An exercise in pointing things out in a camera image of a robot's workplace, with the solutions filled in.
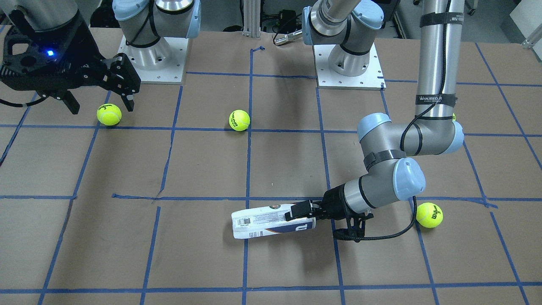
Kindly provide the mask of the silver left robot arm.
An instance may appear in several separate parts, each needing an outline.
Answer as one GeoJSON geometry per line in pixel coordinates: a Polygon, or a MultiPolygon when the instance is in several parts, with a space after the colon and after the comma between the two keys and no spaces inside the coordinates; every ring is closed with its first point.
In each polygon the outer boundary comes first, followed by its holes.
{"type": "MultiPolygon", "coordinates": [[[[462,145],[462,127],[452,116],[463,9],[462,0],[423,2],[415,116],[408,124],[393,123],[384,113],[360,120],[357,133],[367,174],[326,191],[316,216],[341,220],[418,195],[426,180],[414,156],[448,154],[462,145]]],[[[371,0],[319,0],[304,8],[303,41],[332,44],[329,67],[357,77],[370,66],[383,21],[383,10],[371,0]]]]}

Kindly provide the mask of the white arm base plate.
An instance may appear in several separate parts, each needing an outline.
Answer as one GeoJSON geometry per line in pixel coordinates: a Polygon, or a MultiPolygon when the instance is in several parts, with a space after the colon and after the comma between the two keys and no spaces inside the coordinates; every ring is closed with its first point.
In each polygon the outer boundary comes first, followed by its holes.
{"type": "Polygon", "coordinates": [[[320,89],[386,89],[375,44],[364,55],[352,55],[330,44],[313,46],[313,51],[320,89]]]}
{"type": "Polygon", "coordinates": [[[183,83],[190,39],[162,37],[157,44],[136,48],[126,44],[122,37],[118,51],[128,56],[142,84],[183,83]]]}

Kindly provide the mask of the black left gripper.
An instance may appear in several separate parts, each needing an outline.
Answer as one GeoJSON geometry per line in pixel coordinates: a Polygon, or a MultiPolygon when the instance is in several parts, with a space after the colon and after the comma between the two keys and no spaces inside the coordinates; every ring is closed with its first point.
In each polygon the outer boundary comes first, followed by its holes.
{"type": "Polygon", "coordinates": [[[290,207],[285,213],[285,220],[292,221],[300,218],[315,218],[316,220],[333,219],[342,220],[347,218],[345,185],[337,186],[325,191],[323,195],[323,208],[321,201],[302,201],[290,207]]]}

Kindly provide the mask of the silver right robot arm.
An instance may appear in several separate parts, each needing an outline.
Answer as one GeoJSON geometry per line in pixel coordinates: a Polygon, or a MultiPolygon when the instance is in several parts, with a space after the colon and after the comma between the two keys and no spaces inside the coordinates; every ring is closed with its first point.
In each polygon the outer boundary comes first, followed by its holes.
{"type": "Polygon", "coordinates": [[[80,104],[72,89],[98,86],[120,96],[133,111],[145,71],[174,66],[167,38],[191,39],[201,27],[199,0],[102,0],[87,22],[75,0],[2,0],[12,24],[4,37],[1,81],[34,91],[25,108],[47,98],[72,114],[80,104]]]}

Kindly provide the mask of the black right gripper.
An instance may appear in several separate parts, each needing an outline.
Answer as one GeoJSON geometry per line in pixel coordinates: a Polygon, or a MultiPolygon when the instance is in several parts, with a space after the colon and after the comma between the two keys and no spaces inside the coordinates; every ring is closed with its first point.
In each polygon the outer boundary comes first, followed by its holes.
{"type": "Polygon", "coordinates": [[[69,91],[98,86],[119,95],[129,112],[141,78],[125,53],[103,57],[79,11],[63,25],[36,31],[22,11],[4,39],[1,81],[16,91],[36,91],[62,101],[73,115],[80,104],[69,91]]]}

